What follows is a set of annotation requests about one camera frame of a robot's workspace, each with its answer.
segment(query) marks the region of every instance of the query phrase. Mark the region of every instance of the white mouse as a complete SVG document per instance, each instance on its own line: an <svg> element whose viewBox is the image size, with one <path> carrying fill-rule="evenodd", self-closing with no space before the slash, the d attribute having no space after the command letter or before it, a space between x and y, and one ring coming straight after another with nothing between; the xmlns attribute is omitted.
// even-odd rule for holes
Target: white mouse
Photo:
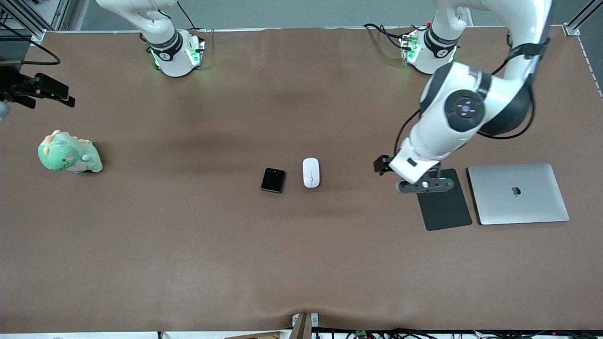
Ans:
<svg viewBox="0 0 603 339"><path fill-rule="evenodd" d="M303 184L307 188L316 188L320 184L318 159L309 157L303 161Z"/></svg>

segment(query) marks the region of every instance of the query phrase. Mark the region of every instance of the silver laptop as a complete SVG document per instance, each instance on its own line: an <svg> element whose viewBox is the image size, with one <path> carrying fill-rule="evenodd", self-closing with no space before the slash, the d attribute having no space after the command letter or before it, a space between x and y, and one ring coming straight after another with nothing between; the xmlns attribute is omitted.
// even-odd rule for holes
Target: silver laptop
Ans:
<svg viewBox="0 0 603 339"><path fill-rule="evenodd" d="M474 166L468 172L482 225L569 220L548 163Z"/></svg>

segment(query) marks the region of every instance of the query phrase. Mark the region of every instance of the stuffed dinosaur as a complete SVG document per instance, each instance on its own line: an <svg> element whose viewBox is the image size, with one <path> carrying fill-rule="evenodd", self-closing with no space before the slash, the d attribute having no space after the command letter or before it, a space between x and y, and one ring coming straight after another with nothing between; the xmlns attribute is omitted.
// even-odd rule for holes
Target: stuffed dinosaur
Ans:
<svg viewBox="0 0 603 339"><path fill-rule="evenodd" d="M54 131L38 146L42 165L52 171L100 172L101 157L90 140L78 139L67 132Z"/></svg>

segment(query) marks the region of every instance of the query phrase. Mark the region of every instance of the mouse pad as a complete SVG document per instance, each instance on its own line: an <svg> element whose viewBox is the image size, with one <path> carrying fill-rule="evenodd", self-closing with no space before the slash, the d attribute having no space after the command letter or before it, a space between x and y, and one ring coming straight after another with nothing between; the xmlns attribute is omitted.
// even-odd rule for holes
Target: mouse pad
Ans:
<svg viewBox="0 0 603 339"><path fill-rule="evenodd" d="M441 230L471 225L473 221L456 170L443 169L442 176L452 179L454 188L447 192L417 194L425 228Z"/></svg>

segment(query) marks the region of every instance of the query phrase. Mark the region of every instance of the black phone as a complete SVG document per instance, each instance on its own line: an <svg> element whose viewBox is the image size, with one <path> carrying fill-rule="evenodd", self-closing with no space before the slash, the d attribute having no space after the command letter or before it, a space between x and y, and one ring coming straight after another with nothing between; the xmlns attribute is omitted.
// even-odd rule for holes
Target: black phone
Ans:
<svg viewBox="0 0 603 339"><path fill-rule="evenodd" d="M280 169L267 168L264 171L264 179L262 180L263 191L281 193L285 182L285 171Z"/></svg>

